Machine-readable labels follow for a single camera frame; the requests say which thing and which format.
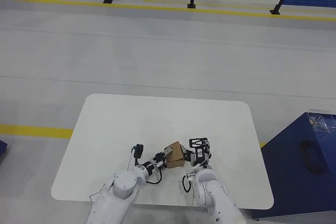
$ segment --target floor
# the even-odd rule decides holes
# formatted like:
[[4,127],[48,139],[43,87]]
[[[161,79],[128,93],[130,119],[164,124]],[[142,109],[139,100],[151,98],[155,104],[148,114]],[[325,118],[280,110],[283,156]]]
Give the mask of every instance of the floor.
[[[73,129],[92,93],[244,101],[267,142],[336,114],[336,22],[0,1],[0,124]],[[68,139],[0,139],[0,224],[85,222],[89,203],[50,194]],[[207,222],[151,206],[124,221]]]

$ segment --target yellow stripe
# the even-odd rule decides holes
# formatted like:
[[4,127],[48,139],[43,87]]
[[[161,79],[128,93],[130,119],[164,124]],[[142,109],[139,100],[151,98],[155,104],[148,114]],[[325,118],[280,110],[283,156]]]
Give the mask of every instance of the yellow stripe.
[[223,10],[206,10],[206,9],[198,9],[198,8],[190,9],[190,8],[176,8],[176,7],[138,6],[138,5],[131,5],[131,4],[103,4],[103,3],[93,3],[93,2],[71,2],[71,1],[57,1],[57,0],[19,0],[19,1],[36,2],[36,3],[68,4],[68,5],[76,5],[76,6],[97,6],[97,7],[112,7],[112,8],[131,8],[131,9],[140,9],[140,10],[199,12],[199,13],[212,13],[212,14],[220,14],[220,15],[287,18],[287,19],[293,19],[293,20],[314,20],[314,21],[336,22],[336,18],[330,18],[330,17],[271,15],[270,13],[234,12],[234,11],[223,11]]
[[65,128],[0,124],[0,134],[13,134],[16,136],[71,138],[72,132],[72,129]]
[[[143,0],[144,2],[151,2],[151,3],[166,3],[166,4],[184,4],[186,2],[177,2],[177,1],[159,1],[159,0]],[[226,8],[243,8],[243,9],[250,9],[250,10],[272,10],[273,7],[255,7],[255,6],[234,6],[230,4],[214,4],[214,3],[196,3],[197,6],[210,6],[210,7],[226,7]],[[322,14],[331,14],[336,15],[336,11],[318,11],[318,10],[289,10],[289,9],[280,9],[280,12],[303,12],[303,13],[322,13]]]

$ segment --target cardboard box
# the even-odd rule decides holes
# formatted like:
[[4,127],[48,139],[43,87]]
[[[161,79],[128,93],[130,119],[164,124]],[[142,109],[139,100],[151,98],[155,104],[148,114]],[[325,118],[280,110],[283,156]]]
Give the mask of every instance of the cardboard box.
[[167,168],[175,168],[178,166],[184,166],[185,160],[183,157],[183,153],[180,149],[180,143],[179,142],[174,142],[170,146],[173,149],[173,151],[168,154],[167,156]]

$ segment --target white table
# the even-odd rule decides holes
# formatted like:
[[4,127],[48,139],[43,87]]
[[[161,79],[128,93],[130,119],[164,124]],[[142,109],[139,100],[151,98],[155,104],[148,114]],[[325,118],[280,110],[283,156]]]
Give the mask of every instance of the white table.
[[[239,208],[268,209],[273,195],[250,109],[244,102],[166,97],[90,95],[52,186],[57,200],[89,201],[116,172],[127,168],[130,149],[143,144],[141,162],[179,141],[207,137],[209,164]],[[136,203],[190,206],[181,179],[191,171],[166,169],[158,186],[146,185]]]

